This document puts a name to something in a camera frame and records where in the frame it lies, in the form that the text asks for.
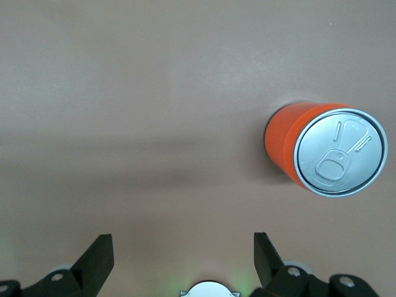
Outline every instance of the screw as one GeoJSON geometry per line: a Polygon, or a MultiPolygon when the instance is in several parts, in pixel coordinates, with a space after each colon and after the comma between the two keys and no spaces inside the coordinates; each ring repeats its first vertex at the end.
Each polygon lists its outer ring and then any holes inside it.
{"type": "Polygon", "coordinates": [[[353,288],[355,283],[349,277],[340,277],[340,283],[349,288],[353,288]]]}
{"type": "Polygon", "coordinates": [[[3,293],[5,291],[7,291],[7,290],[8,290],[8,286],[7,285],[0,286],[0,293],[3,293]]]}
{"type": "Polygon", "coordinates": [[[290,267],[287,272],[294,276],[294,277],[299,277],[301,275],[301,272],[296,268],[296,267],[290,267]]]}
{"type": "Polygon", "coordinates": [[[62,278],[63,278],[63,274],[57,273],[57,274],[54,274],[54,275],[51,277],[51,281],[52,281],[52,282],[57,282],[58,280],[61,280],[62,278]]]}

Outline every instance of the can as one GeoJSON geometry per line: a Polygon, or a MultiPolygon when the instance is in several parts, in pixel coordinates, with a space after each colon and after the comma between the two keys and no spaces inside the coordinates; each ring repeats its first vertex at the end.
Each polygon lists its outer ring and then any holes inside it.
{"type": "Polygon", "coordinates": [[[270,159],[294,182],[324,197],[347,197],[368,187],[388,152],[384,128],[342,103],[293,103],[265,130],[270,159]]]}

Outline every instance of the pull tab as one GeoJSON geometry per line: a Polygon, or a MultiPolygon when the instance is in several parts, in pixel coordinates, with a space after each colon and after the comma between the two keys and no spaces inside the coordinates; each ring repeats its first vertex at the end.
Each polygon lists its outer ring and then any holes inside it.
{"type": "Polygon", "coordinates": [[[316,173],[328,181],[341,180],[351,165],[351,157],[342,150],[329,150],[315,167],[316,173]]]}

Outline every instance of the can rim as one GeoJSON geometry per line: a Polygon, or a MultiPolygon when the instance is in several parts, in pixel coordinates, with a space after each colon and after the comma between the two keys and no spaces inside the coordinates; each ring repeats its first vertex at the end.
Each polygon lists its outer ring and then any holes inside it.
{"type": "Polygon", "coordinates": [[[328,198],[343,198],[343,197],[348,197],[348,196],[351,196],[353,194],[356,194],[357,192],[360,192],[363,189],[366,189],[379,176],[379,174],[381,173],[382,169],[384,169],[387,156],[388,156],[388,140],[387,140],[387,137],[386,137],[386,134],[385,134],[385,130],[381,126],[379,121],[377,121],[374,117],[372,117],[370,114],[366,113],[365,111],[357,110],[357,109],[354,109],[354,108],[337,108],[337,109],[330,110],[330,111],[327,111],[325,113],[322,113],[322,114],[316,116],[314,119],[312,119],[304,127],[304,129],[300,132],[300,134],[299,134],[299,136],[297,138],[297,141],[296,141],[295,149],[294,149],[294,152],[293,152],[293,161],[294,161],[295,170],[296,170],[296,173],[298,175],[299,180],[310,191],[312,191],[312,192],[314,192],[314,193],[316,193],[316,194],[318,194],[320,196],[324,196],[324,197],[328,197],[328,198]],[[352,189],[349,189],[349,190],[346,190],[346,191],[330,192],[330,191],[325,191],[325,190],[318,189],[317,187],[313,186],[311,183],[309,183],[305,179],[305,177],[301,173],[301,170],[300,170],[300,167],[299,167],[299,164],[298,164],[298,152],[299,152],[299,146],[300,146],[300,143],[301,143],[302,139],[304,138],[304,136],[307,133],[307,131],[311,127],[313,127],[313,125],[315,125],[321,119],[324,119],[324,118],[326,118],[326,117],[328,117],[330,115],[332,116],[332,115],[341,114],[341,113],[351,113],[351,114],[355,114],[355,115],[361,116],[362,118],[367,120],[373,126],[373,128],[375,128],[375,130],[378,132],[379,138],[381,140],[382,156],[381,156],[381,160],[380,160],[380,162],[378,164],[377,170],[365,182],[361,183],[359,186],[356,186],[356,187],[354,187],[352,189]]]}

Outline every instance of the can lid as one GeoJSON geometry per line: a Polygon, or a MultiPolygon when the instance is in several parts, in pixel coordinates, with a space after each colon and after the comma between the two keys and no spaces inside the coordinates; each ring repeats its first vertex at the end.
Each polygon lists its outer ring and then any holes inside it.
{"type": "Polygon", "coordinates": [[[308,189],[346,197],[378,177],[387,151],[385,131],[377,120],[364,111],[340,108],[321,114],[303,129],[294,162],[308,189]]]}

